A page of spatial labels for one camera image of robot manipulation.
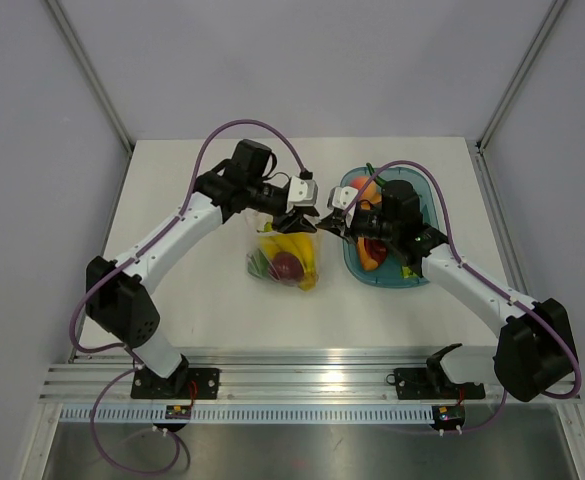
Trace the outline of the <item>yellow banana bunch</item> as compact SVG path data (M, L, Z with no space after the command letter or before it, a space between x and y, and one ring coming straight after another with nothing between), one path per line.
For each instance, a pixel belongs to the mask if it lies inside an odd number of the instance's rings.
M269 262L278 252L289 252L295 255L303 265L304 277L299 282L281 282L269 280L286 286L297 287L303 291L310 291L318 283L317 247L314 237L309 233L280 234L268 232L258 237L258 249L267 257Z

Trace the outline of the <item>clear zip top bag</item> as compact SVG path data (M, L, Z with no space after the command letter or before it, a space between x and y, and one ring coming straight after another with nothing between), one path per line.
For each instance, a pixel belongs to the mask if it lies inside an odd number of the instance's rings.
M271 215L248 211L246 271L252 277L302 291L319 281L321 236L316 233L279 233Z

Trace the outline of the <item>red apple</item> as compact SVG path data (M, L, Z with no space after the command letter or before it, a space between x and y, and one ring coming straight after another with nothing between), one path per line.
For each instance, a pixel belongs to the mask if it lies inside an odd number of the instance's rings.
M269 274L276 281L299 282L304 277L304 269L295 255L278 252L270 262Z

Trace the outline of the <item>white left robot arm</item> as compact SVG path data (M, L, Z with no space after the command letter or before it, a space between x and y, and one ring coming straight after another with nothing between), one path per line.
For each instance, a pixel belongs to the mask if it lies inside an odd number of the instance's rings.
M167 398L188 385L188 362L159 330L160 315L151 298L164 276L200 240L246 209L273 218L282 233L315 232L312 218L318 187L302 170L282 186L266 168L272 150L240 141L228 159L195 177L193 192L175 214L116 259L97 257L86 272L87 316L113 335L133 358L150 370L153 386Z

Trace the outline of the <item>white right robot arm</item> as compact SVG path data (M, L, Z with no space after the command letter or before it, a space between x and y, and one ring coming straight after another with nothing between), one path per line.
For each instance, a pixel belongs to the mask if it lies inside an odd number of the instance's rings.
M354 187L333 188L331 212L319 228L351 242L384 242L404 266L471 310L494 333L496 380L517 400L552 397L551 387L568 375L574 383L567 397L578 394L578 354L568 312L560 302L538 301L481 273L458 253L451 236L425 221L411 183L386 183L378 207L364 207L358 194Z

